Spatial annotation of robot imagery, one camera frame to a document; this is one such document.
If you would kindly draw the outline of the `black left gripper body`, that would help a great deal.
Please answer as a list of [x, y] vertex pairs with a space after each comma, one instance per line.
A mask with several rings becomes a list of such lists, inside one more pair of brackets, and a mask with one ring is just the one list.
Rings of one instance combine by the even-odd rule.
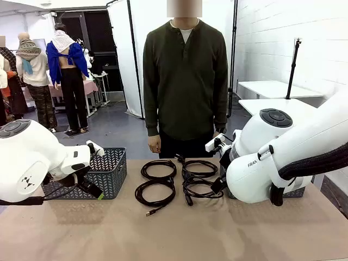
[[89, 170], [78, 170], [71, 174], [74, 187], [90, 188], [92, 183], [86, 178]]

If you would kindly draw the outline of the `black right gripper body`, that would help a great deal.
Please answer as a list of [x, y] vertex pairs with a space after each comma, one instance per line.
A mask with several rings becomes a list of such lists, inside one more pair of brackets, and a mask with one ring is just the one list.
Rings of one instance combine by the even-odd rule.
[[220, 161], [219, 161], [219, 163], [220, 163], [220, 176], [226, 175], [227, 169], [231, 163], [231, 159], [229, 156], [230, 152], [231, 152], [231, 149], [229, 148], [220, 157]]

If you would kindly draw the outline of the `person's right hand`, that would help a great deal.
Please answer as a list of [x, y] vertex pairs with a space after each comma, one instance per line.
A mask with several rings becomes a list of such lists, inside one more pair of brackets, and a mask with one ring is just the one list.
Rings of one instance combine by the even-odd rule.
[[159, 135], [148, 137], [148, 146], [152, 153], [160, 153], [161, 151], [161, 139]]

